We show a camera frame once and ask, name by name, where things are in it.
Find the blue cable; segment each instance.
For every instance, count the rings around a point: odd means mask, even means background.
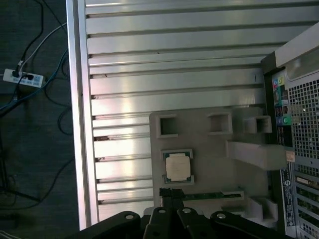
[[[68,49],[66,49],[66,50],[64,51],[64,53],[63,53],[62,56],[61,56],[60,62],[59,62],[59,64],[58,64],[56,70],[53,72],[53,74],[49,77],[49,79],[47,80],[47,82],[46,82],[41,88],[37,89],[35,92],[31,93],[30,95],[27,95],[27,96],[25,96],[25,97],[23,97],[23,98],[21,98],[21,99],[15,101],[14,103],[18,103],[18,102],[20,102],[20,101],[24,101],[24,100],[26,100],[26,99],[28,99],[28,98],[34,96],[35,94],[37,94],[37,93],[38,93],[39,91],[41,91],[42,89],[44,89],[44,87],[46,87],[46,85],[49,84],[50,81],[52,81],[52,80],[54,79],[54,77],[57,75],[57,73],[58,73],[58,71],[59,71],[59,69],[60,69],[60,67],[61,67],[61,63],[62,63],[62,61],[64,60],[64,57],[65,57],[65,54],[67,53],[67,51],[68,51]],[[9,105],[11,105],[11,102],[8,103],[8,104],[6,104],[5,106],[2,106],[2,107],[0,108],[0,111],[3,110],[4,108],[8,107]]]

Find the white cable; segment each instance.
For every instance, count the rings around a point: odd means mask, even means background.
[[[55,33],[57,30],[59,30],[60,28],[62,28],[63,26],[65,26],[66,23],[62,24],[61,26],[57,27],[56,29],[54,29],[53,31],[51,31],[41,42],[40,44],[37,46],[37,48],[33,51],[33,53],[24,61],[24,63],[22,64],[22,66],[20,67],[19,70],[19,74],[21,73],[22,75],[22,70],[24,65],[32,58],[32,56],[39,50],[39,48],[41,47],[41,45],[49,38],[50,35],[52,35],[53,33]]]
[[[12,238],[10,238],[10,237],[7,237],[7,236],[4,235],[4,234],[0,234],[0,235],[1,235],[1,237],[6,238],[6,239],[12,239]]]
[[[10,239],[12,239],[12,238],[21,239],[21,238],[15,237],[13,235],[10,235],[9,233],[6,233],[5,231],[0,231],[0,235],[4,236],[6,238],[10,238]]]

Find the ventilation grille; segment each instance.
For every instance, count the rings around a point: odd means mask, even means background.
[[[302,230],[304,230],[306,233],[310,234],[311,236],[313,236],[314,238],[319,239],[319,232],[316,231],[315,229],[313,229],[311,226],[305,224],[305,223],[301,223],[300,228]]]
[[[298,172],[319,178],[319,169],[317,168],[312,168],[312,167],[296,164],[295,170]]]
[[[319,159],[319,80],[289,89],[294,148],[298,156]]]
[[[308,211],[311,211],[317,215],[319,215],[319,208],[312,205],[311,203],[305,202],[304,200],[297,199],[297,204],[303,208],[306,208]]]

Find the power strip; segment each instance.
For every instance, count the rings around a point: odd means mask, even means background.
[[[11,69],[5,69],[4,71],[4,75],[3,75],[3,80],[4,81],[8,81],[8,82],[12,82],[12,83],[18,83],[20,80],[20,77],[14,77],[12,75],[12,72],[14,70]],[[32,86],[32,87],[37,87],[37,88],[41,88],[42,84],[44,82],[44,76],[41,75],[35,75],[32,73],[27,73],[27,72],[23,72],[24,75],[31,75],[33,76],[33,79],[29,80],[28,78],[23,78],[20,81],[20,85],[26,85],[26,86]]]

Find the black wire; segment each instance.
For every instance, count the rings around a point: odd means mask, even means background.
[[[43,10],[43,5],[42,3],[40,3],[37,0],[33,0],[34,2],[38,3],[41,7],[41,31],[40,33],[28,44],[28,46],[26,47],[26,49],[24,50],[24,53],[21,57],[21,61],[25,60],[25,56],[26,56],[26,52],[28,51],[28,49],[30,48],[30,46],[42,35],[43,30],[44,30],[44,10]]]
[[[61,28],[63,29],[63,31],[65,32],[65,34],[67,35],[67,31],[64,29],[62,23],[60,22],[60,20],[58,19],[58,17],[55,15],[54,11],[52,10],[52,8],[50,8],[50,6],[46,3],[45,0],[42,0],[43,3],[47,6],[47,8],[50,10],[50,12],[52,13],[52,15],[54,16],[54,18],[58,21],[58,23],[60,24]]]
[[[19,89],[19,85],[20,85],[21,80],[22,80],[24,77],[26,77],[26,76],[27,76],[27,75],[22,75],[22,76],[20,77],[18,83],[16,84],[16,86],[15,86],[15,88],[14,88],[14,91],[13,91],[13,94],[12,94],[12,96],[11,96],[11,99],[10,99],[10,101],[9,101],[7,104],[10,104],[10,103],[13,101],[14,96],[15,96],[15,93],[16,93],[16,91]]]
[[[62,120],[65,117],[65,115],[71,110],[72,110],[72,108],[70,106],[65,108],[65,110],[59,115],[59,118],[58,118],[58,121],[57,121],[58,128],[59,128],[60,132],[62,134],[68,135],[68,136],[73,135],[73,133],[72,132],[69,133],[69,132],[64,131],[64,129],[62,129],[61,123],[62,123]]]
[[[60,103],[54,99],[52,99],[49,94],[48,94],[48,89],[49,89],[49,86],[53,83],[54,80],[57,80],[57,79],[63,79],[61,77],[55,77],[54,79],[52,79],[44,88],[44,95],[46,96],[46,98],[51,101],[52,103],[58,105],[58,106],[63,106],[63,107],[69,107],[69,105],[67,104],[64,104],[64,103]]]
[[[66,78],[70,78],[70,67],[69,67],[69,58],[68,57],[64,58],[64,60],[62,62],[62,66],[61,66],[61,71],[62,71],[62,74]]]
[[[48,196],[49,194],[51,193],[51,191],[53,190],[54,188],[54,185],[57,181],[57,179],[59,178],[60,174],[62,173],[62,171],[66,168],[66,166],[68,166],[71,162],[74,161],[74,158],[72,158],[71,160],[67,161],[60,169],[59,171],[57,172],[57,174],[55,175],[54,179],[53,179],[53,182],[51,184],[51,187],[49,188],[49,190],[46,192],[46,194],[40,199],[39,202],[33,204],[33,205],[30,205],[30,206],[27,206],[27,207],[21,207],[21,208],[0,208],[0,210],[23,210],[23,209],[29,209],[29,208],[33,208],[33,207],[36,207],[38,206],[40,203],[42,203]]]

